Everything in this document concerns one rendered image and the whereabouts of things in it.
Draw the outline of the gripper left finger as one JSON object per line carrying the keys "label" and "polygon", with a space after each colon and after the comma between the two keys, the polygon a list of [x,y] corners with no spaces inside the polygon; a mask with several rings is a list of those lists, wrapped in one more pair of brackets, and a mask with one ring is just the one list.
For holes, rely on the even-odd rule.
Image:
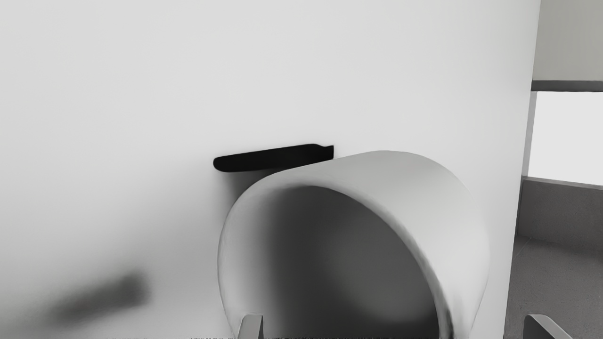
{"label": "gripper left finger", "polygon": [[244,315],[240,324],[238,339],[264,339],[263,315]]}

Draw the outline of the white mug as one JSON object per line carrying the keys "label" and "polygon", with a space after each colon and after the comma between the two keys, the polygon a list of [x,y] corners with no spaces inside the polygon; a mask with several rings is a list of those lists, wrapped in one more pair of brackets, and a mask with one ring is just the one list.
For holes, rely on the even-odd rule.
{"label": "white mug", "polygon": [[471,193],[443,165],[378,151],[287,169],[244,191],[218,245],[236,339],[469,339],[489,277]]}

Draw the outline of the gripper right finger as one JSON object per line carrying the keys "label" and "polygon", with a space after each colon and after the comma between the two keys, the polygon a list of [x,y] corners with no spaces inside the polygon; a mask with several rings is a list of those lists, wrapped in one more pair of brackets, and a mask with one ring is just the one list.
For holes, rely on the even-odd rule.
{"label": "gripper right finger", "polygon": [[523,339],[573,339],[545,314],[528,314],[523,322]]}

